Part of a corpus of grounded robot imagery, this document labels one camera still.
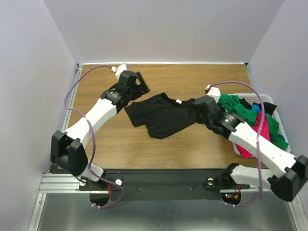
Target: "wooden table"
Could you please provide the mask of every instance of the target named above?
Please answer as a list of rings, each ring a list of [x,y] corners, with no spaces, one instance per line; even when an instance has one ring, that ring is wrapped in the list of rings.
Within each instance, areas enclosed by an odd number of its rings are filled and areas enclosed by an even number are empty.
[[[85,73],[93,65],[84,65]],[[131,65],[140,71],[150,93],[136,101],[165,92],[170,98],[187,100],[204,95],[204,87],[227,80],[249,83],[244,65]],[[107,68],[99,68],[85,77],[78,86],[74,107],[86,113],[103,91],[116,83]],[[250,92],[237,84],[219,87],[221,93]],[[81,118],[73,112],[69,126]],[[193,124],[164,139],[149,136],[145,126],[133,127],[126,112],[107,121],[96,133],[97,150],[94,163],[102,168],[225,168],[235,162],[256,167],[255,158],[236,155],[232,143],[209,131],[204,125]],[[92,142],[86,147],[88,157]]]

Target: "white backdrop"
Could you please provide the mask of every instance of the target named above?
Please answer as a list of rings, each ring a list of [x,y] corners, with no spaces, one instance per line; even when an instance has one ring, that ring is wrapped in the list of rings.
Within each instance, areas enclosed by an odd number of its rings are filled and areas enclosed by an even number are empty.
[[[23,231],[76,65],[42,0],[2,0],[0,30],[0,230]]]
[[[78,63],[249,62],[283,0],[44,0]]]
[[[291,152],[308,156],[308,1],[285,0],[248,65],[253,86],[269,94]],[[301,197],[308,211],[308,184]]]

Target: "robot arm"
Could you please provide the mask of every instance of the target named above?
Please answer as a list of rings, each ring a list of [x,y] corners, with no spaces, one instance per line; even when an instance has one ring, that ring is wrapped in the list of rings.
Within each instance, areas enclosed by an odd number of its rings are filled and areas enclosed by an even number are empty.
[[[257,156],[257,133],[232,112],[223,113],[217,103],[220,98],[218,88],[207,86],[207,95],[195,100],[199,112],[198,123],[205,124],[214,133],[222,135]],[[269,169],[262,169],[263,187],[272,190],[279,198],[292,201],[308,180],[308,159],[301,155],[296,158],[259,137],[260,158]],[[231,164],[225,173],[225,183],[259,186],[257,168]]]
[[[87,121],[91,123],[96,133],[107,120],[119,113],[130,101],[150,91],[141,74],[128,71],[125,64],[118,67],[115,75],[118,82],[102,93],[86,117],[81,118],[64,132],[56,131],[51,138],[51,162],[73,176],[86,177],[92,181],[99,180],[87,167],[89,161],[84,148],[91,139]],[[103,169],[93,163],[91,169],[98,176],[103,174]]]
[[[139,72],[134,73],[121,65],[115,75],[118,82],[103,92],[94,107],[76,124],[64,132],[56,131],[51,139],[51,162],[76,177],[84,176],[92,181],[99,179],[90,173],[88,158],[84,148],[91,139],[89,121],[94,133],[110,118],[115,116],[128,102],[135,100],[150,90]],[[257,133],[238,115],[223,113],[218,107],[220,91],[208,86],[207,95],[195,100],[198,112],[197,123],[205,124],[209,130],[222,135],[252,155],[257,156]],[[262,169],[263,187],[272,190],[279,198],[292,201],[308,180],[308,159],[301,155],[296,158],[286,153],[263,137],[259,138],[261,161],[269,168]],[[96,175],[104,172],[99,166],[91,164]],[[224,187],[237,184],[259,186],[258,169],[230,164],[222,173]]]

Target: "metal floor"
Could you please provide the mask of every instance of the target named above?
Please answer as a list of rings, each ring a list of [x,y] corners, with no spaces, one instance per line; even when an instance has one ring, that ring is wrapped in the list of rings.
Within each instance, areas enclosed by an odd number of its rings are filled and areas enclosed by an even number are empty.
[[[243,192],[242,203],[257,192]],[[296,231],[287,202],[265,192],[255,204],[232,208],[219,201],[131,201],[92,208],[87,193],[48,193],[40,231]]]

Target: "cable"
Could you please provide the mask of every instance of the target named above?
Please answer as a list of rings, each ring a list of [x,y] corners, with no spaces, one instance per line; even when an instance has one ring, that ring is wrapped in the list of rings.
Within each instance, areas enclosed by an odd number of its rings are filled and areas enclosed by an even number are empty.
[[[84,184],[88,184],[85,180],[81,180],[81,179],[79,179],[78,177],[76,177],[76,179],[77,179],[79,182],[82,182],[82,183],[84,183]]]
[[[262,131],[262,128],[263,128],[263,123],[264,123],[264,118],[265,118],[265,110],[264,110],[264,104],[263,104],[263,101],[261,99],[261,96],[251,86],[249,86],[246,83],[243,83],[243,82],[240,82],[240,81],[225,81],[225,82],[220,82],[220,83],[212,84],[212,85],[210,85],[210,87],[221,85],[221,84],[227,84],[227,83],[236,83],[236,84],[241,84],[241,85],[244,85],[244,86],[248,87],[249,89],[251,89],[257,95],[257,97],[260,100],[260,104],[261,104],[261,112],[262,112],[262,114],[261,114],[260,125],[259,125],[258,131],[257,131],[257,141],[256,141],[256,144],[257,144],[258,174],[259,174],[259,197],[256,197],[254,200],[252,200],[251,202],[248,202],[247,204],[236,205],[236,207],[244,207],[244,206],[247,206],[247,205],[251,205],[257,199],[262,199],[262,195],[263,195],[263,182],[262,182],[262,173],[261,173],[261,158],[260,158],[261,154],[260,154],[259,137],[260,137],[260,134],[261,134],[261,131]]]
[[[238,184],[238,185],[236,185],[236,186],[239,186],[239,191],[241,190],[241,185],[240,184]],[[237,187],[235,188],[235,191],[234,191],[234,193],[232,193],[232,195],[234,195],[234,194],[236,194],[237,193]]]
[[[238,193],[236,194],[236,196],[239,196],[240,193],[241,193],[241,185],[239,184],[239,191],[238,191]]]
[[[111,194],[111,184],[108,184],[108,198],[110,199]]]
[[[66,97],[65,97],[65,100],[64,100],[64,107],[65,107],[67,110],[71,110],[71,111],[78,112],[79,114],[82,115],[82,117],[86,118],[86,115],[85,115],[82,111],[80,111],[80,110],[78,110],[78,109],[76,109],[76,108],[73,108],[73,107],[69,107],[67,100],[68,100],[69,95],[72,93],[73,89],[77,86],[77,84],[78,84],[88,73],[90,73],[91,71],[93,71],[94,69],[97,69],[97,68],[99,68],[99,67],[107,67],[107,68],[109,68],[110,70],[112,70],[112,67],[109,66],[109,65],[99,65],[99,66],[95,66],[95,67],[91,68],[91,69],[90,69],[89,71],[87,71],[82,77],[80,77],[80,79],[79,79],[79,80],[71,87],[71,89],[68,91],[68,93],[67,93],[67,95],[66,95]],[[92,169],[91,169],[91,164],[92,164],[93,159],[94,159],[94,156],[95,156],[95,151],[96,151],[96,140],[95,140],[95,135],[94,135],[94,130],[93,130],[92,124],[91,124],[90,121],[88,121],[87,119],[86,119],[86,122],[87,122],[88,125],[89,125],[89,129],[90,129],[90,133],[91,133],[92,141],[93,141],[93,152],[92,152],[92,157],[91,157],[91,160],[90,160],[89,165],[88,165],[88,168],[89,168],[90,172],[91,172],[94,176],[96,176],[97,178],[99,178],[100,180],[106,182],[107,184],[115,185],[115,186],[117,186],[117,187],[119,187],[119,188],[121,189],[121,194],[120,194],[120,196],[119,196],[118,199],[117,199],[116,201],[114,201],[113,203],[111,203],[111,204],[109,204],[109,205],[104,205],[104,206],[99,206],[99,205],[96,205],[96,204],[92,204],[92,207],[96,207],[96,208],[98,208],[98,209],[101,209],[101,208],[109,208],[109,207],[114,206],[115,204],[117,204],[117,203],[123,198],[123,196],[124,196],[124,189],[123,189],[123,187],[122,187],[121,185],[118,185],[118,184],[116,184],[115,182],[106,180],[106,179],[102,178],[101,176],[98,176],[95,172],[92,171]]]

